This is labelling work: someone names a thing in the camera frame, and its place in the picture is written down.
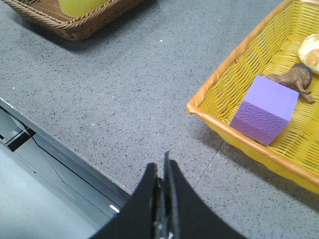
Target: purple cube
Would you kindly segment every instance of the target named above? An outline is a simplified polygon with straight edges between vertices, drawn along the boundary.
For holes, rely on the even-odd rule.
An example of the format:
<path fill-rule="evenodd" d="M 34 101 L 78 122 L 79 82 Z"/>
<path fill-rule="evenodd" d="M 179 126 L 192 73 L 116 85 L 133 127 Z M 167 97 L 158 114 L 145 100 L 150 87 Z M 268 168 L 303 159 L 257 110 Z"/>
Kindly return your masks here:
<path fill-rule="evenodd" d="M 288 125 L 299 93 L 258 75 L 230 126 L 269 145 Z"/>

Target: gray countertop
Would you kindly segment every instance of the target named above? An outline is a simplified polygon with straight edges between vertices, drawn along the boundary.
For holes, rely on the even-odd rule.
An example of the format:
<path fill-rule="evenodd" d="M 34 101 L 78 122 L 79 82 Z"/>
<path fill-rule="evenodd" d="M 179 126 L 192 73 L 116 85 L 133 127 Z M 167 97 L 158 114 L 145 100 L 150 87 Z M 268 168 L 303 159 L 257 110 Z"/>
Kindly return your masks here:
<path fill-rule="evenodd" d="M 319 238 L 319 195 L 228 145 L 186 104 L 280 0 L 146 0 L 82 43 L 0 2 L 0 97 L 129 191 L 179 163 L 249 238 Z"/>

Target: woven texture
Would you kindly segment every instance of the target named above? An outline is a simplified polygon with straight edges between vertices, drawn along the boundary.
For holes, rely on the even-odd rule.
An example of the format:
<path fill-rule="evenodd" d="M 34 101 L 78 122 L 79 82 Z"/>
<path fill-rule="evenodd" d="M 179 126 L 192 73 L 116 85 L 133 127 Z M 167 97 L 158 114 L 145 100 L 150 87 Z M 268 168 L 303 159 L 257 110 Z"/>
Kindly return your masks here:
<path fill-rule="evenodd" d="M 25 20 L 70 41 L 82 41 L 143 0 L 109 0 L 78 18 L 64 14 L 58 0 L 2 0 Z"/>
<path fill-rule="evenodd" d="M 208 79 L 187 109 L 214 130 L 226 132 L 226 141 L 232 145 L 248 145 L 249 156 L 258 161 L 266 156 L 287 168 L 288 178 L 319 193 L 318 75 L 310 86 L 316 102 L 310 105 L 298 99 L 291 122 L 271 145 L 261 145 L 229 126 L 256 75 L 288 72 L 299 62 L 297 52 L 304 38 L 319 32 L 319 1 L 308 2 L 286 0 L 271 12 Z M 270 168 L 285 176 L 275 166 Z"/>

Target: bread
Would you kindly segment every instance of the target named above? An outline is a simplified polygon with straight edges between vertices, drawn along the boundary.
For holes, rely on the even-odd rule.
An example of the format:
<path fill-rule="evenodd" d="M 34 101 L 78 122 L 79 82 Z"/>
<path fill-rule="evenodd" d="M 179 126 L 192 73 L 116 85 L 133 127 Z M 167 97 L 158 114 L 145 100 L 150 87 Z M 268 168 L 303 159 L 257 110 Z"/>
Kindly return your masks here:
<path fill-rule="evenodd" d="M 302 63 L 319 75 L 319 34 L 307 36 L 298 51 Z"/>

